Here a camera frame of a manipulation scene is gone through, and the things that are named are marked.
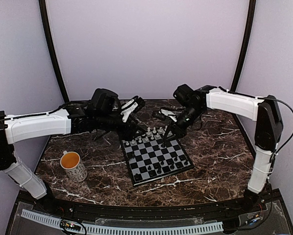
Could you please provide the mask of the black grey chess board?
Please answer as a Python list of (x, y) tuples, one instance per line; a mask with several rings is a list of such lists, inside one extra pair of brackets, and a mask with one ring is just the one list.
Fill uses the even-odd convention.
[[(131, 141), (121, 140), (121, 148), (128, 168), (128, 173), (134, 187), (143, 185), (167, 176), (175, 175), (194, 168), (194, 164), (179, 140), (172, 134), (166, 147), (162, 147), (163, 135), (166, 128), (148, 128), (147, 133), (136, 137)], [(176, 163), (189, 164), (177, 168)], [(158, 166), (161, 166), (161, 174), (157, 174)]]

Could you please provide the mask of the black knight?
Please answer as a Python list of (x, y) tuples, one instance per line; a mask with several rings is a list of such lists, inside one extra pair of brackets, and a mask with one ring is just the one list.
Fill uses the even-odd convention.
[(183, 164), (181, 162), (177, 162), (176, 163), (176, 166), (177, 166), (177, 168), (182, 168), (183, 167)]

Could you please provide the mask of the black piece edge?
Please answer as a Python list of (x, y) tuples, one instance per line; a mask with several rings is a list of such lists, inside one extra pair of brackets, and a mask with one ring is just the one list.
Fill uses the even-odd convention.
[(136, 173), (136, 174), (134, 175), (134, 178), (135, 178), (136, 180), (139, 180), (139, 178), (140, 178), (140, 174), (139, 174), (139, 173)]

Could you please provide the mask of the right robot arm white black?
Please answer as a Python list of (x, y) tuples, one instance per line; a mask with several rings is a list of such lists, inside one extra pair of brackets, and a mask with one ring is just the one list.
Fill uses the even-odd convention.
[(279, 104), (285, 105), (292, 113), (293, 108), (273, 95), (251, 96), (211, 85), (193, 90), (187, 84), (183, 84), (177, 87), (173, 97), (183, 107), (179, 115), (173, 114), (169, 108), (161, 108), (156, 112), (160, 119), (172, 119), (165, 131), (165, 140), (168, 140), (169, 133), (177, 139), (186, 136), (188, 127), (208, 109), (236, 114), (255, 123), (256, 156), (247, 189), (259, 194), (272, 174), (273, 163), (282, 149), (279, 142), (284, 124)]

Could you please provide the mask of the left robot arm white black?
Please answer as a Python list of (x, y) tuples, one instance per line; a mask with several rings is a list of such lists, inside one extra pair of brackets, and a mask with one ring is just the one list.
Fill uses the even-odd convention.
[(59, 203), (52, 198), (51, 189), (16, 155), (14, 144), (44, 136), (94, 130), (113, 131), (121, 140), (131, 141), (138, 131), (142, 131), (131, 115), (144, 105), (145, 101), (137, 95), (121, 104), (115, 92), (96, 89), (90, 100), (71, 101), (53, 111), (27, 115), (6, 115), (0, 111), (0, 171), (40, 200), (39, 204), (46, 212), (55, 213)]

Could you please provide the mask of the patterned mug with yellow interior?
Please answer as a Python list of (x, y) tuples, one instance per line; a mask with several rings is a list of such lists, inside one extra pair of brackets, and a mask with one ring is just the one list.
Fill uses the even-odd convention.
[(60, 159), (60, 165), (73, 182), (80, 183), (88, 175), (80, 155), (76, 152), (64, 151)]

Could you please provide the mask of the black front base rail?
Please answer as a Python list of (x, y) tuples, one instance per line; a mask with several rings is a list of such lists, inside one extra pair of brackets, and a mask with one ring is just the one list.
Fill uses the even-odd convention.
[(55, 216), (73, 219), (77, 221), (94, 222), (98, 219), (118, 219), (133, 221), (160, 221), (178, 219), (203, 219), (204, 221), (229, 221), (239, 225), (243, 216), (254, 215), (257, 212), (266, 217), (268, 213), (282, 212), (283, 199), (279, 190), (263, 193), (249, 212), (241, 209), (242, 198), (214, 202), (207, 204), (195, 204), (186, 206), (168, 207), (125, 207), (106, 206), (89, 203), (80, 203), (56, 199), (57, 211)]

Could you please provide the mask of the right black frame post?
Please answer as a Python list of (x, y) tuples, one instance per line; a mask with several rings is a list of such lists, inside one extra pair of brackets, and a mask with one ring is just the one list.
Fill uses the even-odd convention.
[(249, 45), (249, 40), (250, 40), (250, 36), (251, 36), (252, 26), (253, 26), (256, 2), (257, 2), (257, 0), (250, 0), (249, 1), (241, 50), (240, 50), (239, 58), (237, 61), (235, 73), (233, 76), (232, 84), (230, 87), (230, 91), (232, 91), (232, 92), (235, 92), (237, 90), (239, 80), (240, 80), (240, 77), (242, 74), (242, 70), (243, 70), (243, 66), (244, 66), (244, 62), (245, 62), (245, 58), (246, 58), (246, 54), (247, 54), (247, 49), (248, 49), (248, 45)]

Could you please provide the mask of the black frame post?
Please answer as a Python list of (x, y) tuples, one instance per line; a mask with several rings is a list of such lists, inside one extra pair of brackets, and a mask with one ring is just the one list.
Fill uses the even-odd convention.
[(41, 15), (44, 34), (45, 34), (45, 39), (46, 39), (51, 63), (53, 66), (55, 78), (56, 78), (61, 96), (63, 98), (63, 101), (66, 103), (66, 102), (69, 102), (70, 99), (64, 84), (64, 80), (61, 74), (61, 70), (60, 70), (56, 52), (55, 52), (55, 47), (53, 43), (53, 38), (52, 38), (52, 33), (51, 33), (51, 28), (50, 28), (50, 23), (48, 18), (47, 2), (45, 0), (38, 0), (38, 2), (39, 2), (40, 15)]
[(240, 80), (240, 77), (242, 74), (242, 70), (243, 70), (243, 66), (244, 66), (244, 62), (245, 62), (245, 58), (246, 58), (246, 54), (247, 54), (247, 49), (248, 49), (248, 45), (249, 45), (249, 40), (250, 40), (250, 36), (251, 36), (252, 26), (253, 26), (256, 2), (257, 2), (257, 0), (250, 0), (249, 1), (241, 50), (240, 50), (239, 58), (237, 61), (235, 73), (233, 76), (232, 84), (230, 87), (230, 91), (232, 91), (232, 92), (235, 92), (237, 90), (239, 80)]

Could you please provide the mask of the left black frame post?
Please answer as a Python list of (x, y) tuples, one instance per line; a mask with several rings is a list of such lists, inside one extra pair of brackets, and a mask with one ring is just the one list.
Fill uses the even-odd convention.
[(66, 102), (69, 102), (70, 99), (64, 84), (64, 80), (61, 74), (61, 70), (60, 70), (56, 52), (55, 52), (55, 47), (53, 43), (53, 38), (52, 38), (52, 33), (51, 33), (51, 28), (50, 28), (50, 23), (48, 18), (47, 2), (45, 0), (38, 0), (38, 2), (39, 2), (40, 15), (41, 15), (44, 34), (45, 34), (45, 39), (46, 39), (51, 63), (53, 66), (55, 78), (56, 78), (61, 96), (63, 98), (63, 101), (66, 103)]

